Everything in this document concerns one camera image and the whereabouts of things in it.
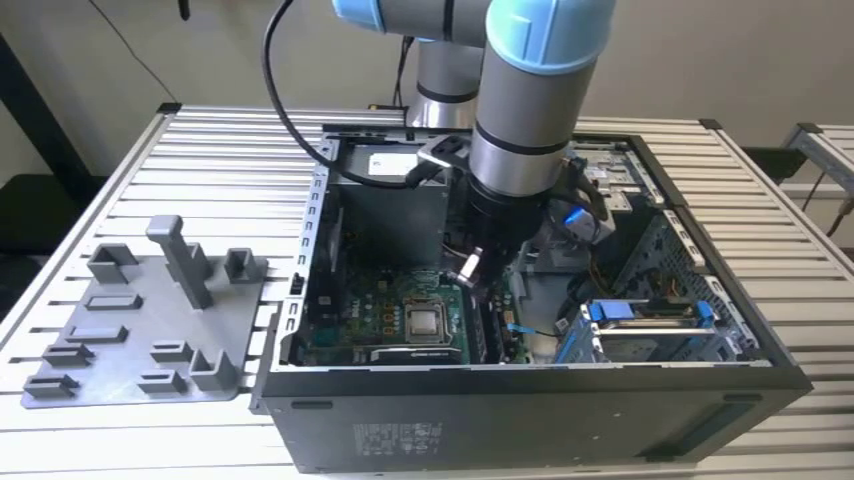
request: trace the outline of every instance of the wire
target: wire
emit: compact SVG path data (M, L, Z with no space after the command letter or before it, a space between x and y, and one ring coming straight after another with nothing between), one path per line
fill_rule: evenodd
M469 255L466 255L466 254L465 254L463 252L461 252L459 250L454 250L454 249L451 248L451 246L450 246L447 243L445 243L445 242L442 242L442 248L445 249L445 251L446 251L446 252L449 252L449 253L450 253L451 255L454 255L455 257L459 257L459 258L469 258Z
M143 62L143 59L139 58L139 56L136 55L136 52L134 51L134 48L131 47L131 44L128 43L127 39L124 38L124 35L122 35L122 32L119 31L119 28L116 28L116 25L112 23L112 20L110 20L110 17L104 13L104 10L102 10L102 7L98 6L98 3L95 3L95 0L88 0L88 2L90 2L90 5L92 5L92 7L95 8L95 10L98 10L98 13L102 15L102 18L104 19L104 21L110 25L110 28L112 28L112 31L116 32L116 35L119 36L119 39L122 40L122 43L124 43L124 46L127 47L128 52L131 52L131 56L134 57L136 62L142 65L142 67L146 69L146 71L151 75L151 78L154 78L155 81L160 84L160 86L163 87L163 90L166 91L166 94L170 96L172 101L175 103L178 103L178 98L175 98L175 95L172 94L172 91L166 86L166 83L163 83L163 80L160 80L160 77L158 76L158 74L151 70L151 68L148 68L148 65L146 65L146 62Z
M398 57L398 77L395 81L395 91L391 95L391 105L403 107L403 94L400 92L400 84L403 82L403 72L406 71L406 61L410 57L410 48L415 43L415 37L404 36L400 40L400 56Z
M282 120L282 124L287 129L288 133L294 137L296 144L306 151L308 156L326 168L331 171L336 172L346 179L366 185L368 187L384 188L390 190L403 190L410 188L410 185L406 182L384 182L380 180L374 180L366 178L355 173L350 172L344 169L338 163L330 161L320 152L315 149L315 147L306 141L306 137L299 133L296 127L294 126L294 122L291 121L291 117L288 117L288 113L284 110L284 105L282 105L282 99L279 98L279 89L276 88L276 81L272 78L272 68L270 62L270 49L272 45L272 37L276 33L276 28L279 27L279 22L282 21L282 17L288 11L294 0L284 0L282 5L276 9L276 13L274 13L272 18L270 19L270 24L267 25L267 31L264 32L264 41L262 46L262 73L264 75L264 84L267 85L267 93L270 94L270 101L272 102L274 109L276 110L276 114L279 115L279 119Z
M837 233L837 229L839 228L839 225L842 224L842 219L845 218L845 214L841 213L839 215L837 215L837 218L833 221L833 225L830 225L830 230L827 230L827 237L833 237L833 234Z
M810 200L813 200L813 195L815 195L815 190L818 190L818 186L822 183L822 180L825 179L825 172L822 172L822 174L818 176L818 179L815 180L815 184L813 185L813 190L810 190L810 194L806 196L806 200L803 201L803 206L801 207L801 210L803 210L806 212L806 207L810 204Z

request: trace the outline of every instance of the light blue joint cap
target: light blue joint cap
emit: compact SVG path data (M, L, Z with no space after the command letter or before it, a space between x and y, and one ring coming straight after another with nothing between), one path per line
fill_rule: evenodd
M338 18L362 28L386 33L379 0L332 0Z
M493 0L486 33L495 53L518 69L562 75L597 61L617 0Z

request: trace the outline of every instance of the slotted aluminum surface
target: slotted aluminum surface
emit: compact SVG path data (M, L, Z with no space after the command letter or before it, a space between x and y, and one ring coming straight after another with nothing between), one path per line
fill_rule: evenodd
M312 141L322 123L400 122L394 113L366 111L295 111L294 117ZM815 391L698 465L384 478L854 478L850 263L722 132L697 121L609 118L586 118L578 129L643 136ZM0 324L0 473L27 480L299 476L270 419L247 410L247 394L222 403L39 411L20 407L19 395L34 360L68 319L70 302L80 299L90 276L83 255L100 241L155 253L144 219L172 213L186 217L190 239L211 254L240 244L272 257L243 377L246 386L254 384L264 329L287 294L312 167L268 111L184 107L155 119Z
M854 195L854 126L801 124L783 146L801 150L847 196Z

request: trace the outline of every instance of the label sticker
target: label sticker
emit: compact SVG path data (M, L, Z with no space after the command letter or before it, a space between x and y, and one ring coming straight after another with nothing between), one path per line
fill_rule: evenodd
M439 453L442 423L356 423L356 454L372 455L435 455Z
M594 176L594 178L609 178L609 172L602 170L599 167L587 167L587 172Z
M404 176L418 165L412 153L375 153L368 159L368 175Z

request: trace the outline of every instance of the open computer tower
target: open computer tower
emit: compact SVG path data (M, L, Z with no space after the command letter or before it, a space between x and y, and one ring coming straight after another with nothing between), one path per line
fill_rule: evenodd
M399 179L445 134L327 125L322 151ZM461 175L387 192L318 168L254 390L302 472L694 462L811 389L641 137L571 148L609 236L581 251L545 221L478 299L445 275Z

